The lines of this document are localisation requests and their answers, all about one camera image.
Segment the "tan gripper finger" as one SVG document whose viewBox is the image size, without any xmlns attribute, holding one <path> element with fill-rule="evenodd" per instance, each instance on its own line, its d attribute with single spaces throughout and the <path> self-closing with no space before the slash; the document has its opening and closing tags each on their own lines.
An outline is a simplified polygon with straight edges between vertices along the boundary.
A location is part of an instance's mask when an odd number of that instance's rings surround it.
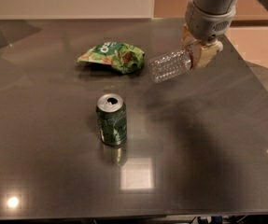
<svg viewBox="0 0 268 224">
<path fill-rule="evenodd" d="M 188 25 L 184 24 L 183 26 L 183 33 L 181 36 L 181 45 L 183 47 L 192 46 L 197 43 L 197 39 L 193 36 L 193 34 L 190 32 Z"/>
<path fill-rule="evenodd" d="M 221 51 L 221 43 L 217 40 L 213 43 L 196 43 L 193 47 L 193 63 L 194 69 L 206 67 L 210 61 Z"/>
</svg>

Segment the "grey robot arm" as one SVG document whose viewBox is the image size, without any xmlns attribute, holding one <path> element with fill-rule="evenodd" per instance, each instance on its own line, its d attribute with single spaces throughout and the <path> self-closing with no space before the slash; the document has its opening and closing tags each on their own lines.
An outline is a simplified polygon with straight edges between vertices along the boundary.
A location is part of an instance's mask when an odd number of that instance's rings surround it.
<svg viewBox="0 0 268 224">
<path fill-rule="evenodd" d="M 224 35 L 236 14 L 238 0 L 189 0 L 181 44 L 191 47 L 191 66 L 206 67 L 222 51 Z M 257 0 L 268 11 L 268 0 Z"/>
</svg>

